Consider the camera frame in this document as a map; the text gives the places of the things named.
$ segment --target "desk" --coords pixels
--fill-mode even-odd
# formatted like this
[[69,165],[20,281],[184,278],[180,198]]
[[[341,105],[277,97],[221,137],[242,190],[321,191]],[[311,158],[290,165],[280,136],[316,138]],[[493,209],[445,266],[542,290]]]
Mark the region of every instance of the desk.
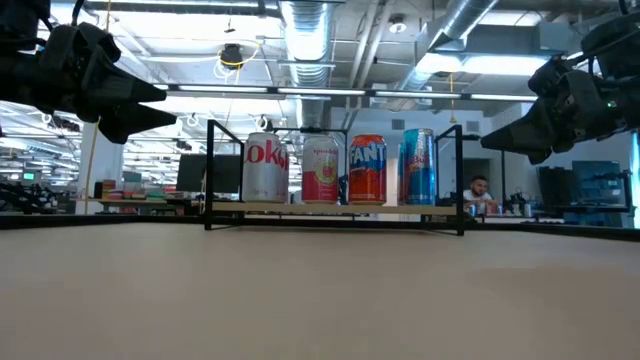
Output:
[[640,244],[121,224],[0,234],[0,359],[635,360]]

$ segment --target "man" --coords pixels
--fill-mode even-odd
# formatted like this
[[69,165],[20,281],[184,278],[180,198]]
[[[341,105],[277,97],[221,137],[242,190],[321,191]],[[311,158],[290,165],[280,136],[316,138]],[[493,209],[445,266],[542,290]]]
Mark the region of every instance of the man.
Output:
[[468,209],[469,206],[476,206],[476,214],[487,214],[487,205],[498,205],[498,202],[493,200],[491,195],[487,192],[488,182],[487,178],[482,175],[476,175],[471,179],[471,189],[465,190],[462,193],[465,204],[464,208]]

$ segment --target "silver can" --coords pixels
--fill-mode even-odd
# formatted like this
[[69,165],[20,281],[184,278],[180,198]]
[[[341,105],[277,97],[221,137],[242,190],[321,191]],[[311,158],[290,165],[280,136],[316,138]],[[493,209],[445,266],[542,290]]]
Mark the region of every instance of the silver can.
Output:
[[531,217],[533,216],[533,214],[531,213],[531,204],[524,204],[524,206],[522,207],[522,216],[524,217]]
[[285,153],[280,138],[271,133],[251,133],[244,145],[242,200],[284,203]]
[[469,212],[469,215],[471,215],[472,217],[476,217],[476,215],[477,215],[476,204],[469,205],[469,207],[467,209],[468,209],[467,211]]

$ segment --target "orange can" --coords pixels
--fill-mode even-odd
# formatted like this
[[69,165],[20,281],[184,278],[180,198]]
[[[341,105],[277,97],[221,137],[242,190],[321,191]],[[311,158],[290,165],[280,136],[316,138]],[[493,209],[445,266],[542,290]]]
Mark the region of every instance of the orange can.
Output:
[[387,202],[387,145],[381,135],[353,137],[349,149],[349,204]]

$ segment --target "cable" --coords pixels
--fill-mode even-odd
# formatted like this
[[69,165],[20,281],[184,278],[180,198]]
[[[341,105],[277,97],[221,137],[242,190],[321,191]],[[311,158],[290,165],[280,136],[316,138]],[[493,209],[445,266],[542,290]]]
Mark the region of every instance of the cable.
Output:
[[[238,81],[240,80],[240,69],[241,67],[238,66],[238,69],[236,70],[236,83],[235,85],[238,85]],[[227,112],[227,119],[224,121],[224,128],[227,128],[227,125],[229,124],[229,117],[231,117],[231,109],[233,109],[233,101],[235,100],[235,98],[231,99],[231,102],[229,103],[229,111]],[[220,140],[218,140],[218,142],[222,141],[224,139],[224,133],[222,133],[220,135]]]
[[84,0],[76,0],[76,4],[73,6],[73,11],[71,12],[71,26],[78,26],[78,16],[80,16],[82,5],[84,5]]
[[622,15],[627,15],[629,13],[629,8],[627,7],[627,2],[625,0],[618,0],[618,7],[620,8]]
[[93,166],[93,154],[96,150],[96,138],[98,137],[98,125],[100,120],[96,123],[96,127],[93,129],[93,140],[91,140],[91,151],[89,152],[89,167],[87,168],[87,181],[84,187],[84,214],[89,214],[89,182],[91,180],[91,167]]
[[253,51],[253,55],[251,55],[248,59],[245,59],[245,60],[242,60],[242,61],[239,61],[239,62],[235,62],[235,63],[227,62],[227,61],[222,60],[222,58],[220,57],[220,54],[224,51],[224,49],[220,49],[220,50],[218,50],[218,57],[220,57],[220,62],[223,63],[224,65],[227,65],[227,66],[242,66],[242,65],[248,63],[249,61],[253,60],[256,57],[256,55],[258,54],[258,51],[260,50],[260,43],[256,42],[255,45],[256,45],[256,48]]
[[[84,2],[84,0],[78,0],[76,2],[76,7],[78,8],[77,13],[76,13],[76,7],[73,8],[74,14],[75,14],[75,19],[73,21],[76,22],[76,24],[78,23],[78,14],[80,13],[80,8],[82,7],[82,3]],[[107,24],[105,26],[105,29],[107,32],[109,32],[109,18],[111,17],[111,0],[109,0],[109,2],[107,3]],[[89,213],[89,201],[88,201],[88,196],[89,196],[89,180],[91,180],[91,168],[93,166],[93,154],[95,152],[96,149],[96,138],[98,137],[98,126],[100,125],[100,121],[102,121],[102,117],[98,118],[98,121],[96,122],[96,127],[93,129],[93,139],[91,140],[91,151],[89,152],[89,167],[87,168],[87,181],[85,183],[85,188],[84,188],[84,214],[87,215]]]
[[47,27],[47,30],[49,30],[49,32],[53,31],[53,25],[51,25],[51,22],[49,21],[49,19],[46,19],[43,17],[43,18],[40,18],[40,21],[42,21],[44,26]]

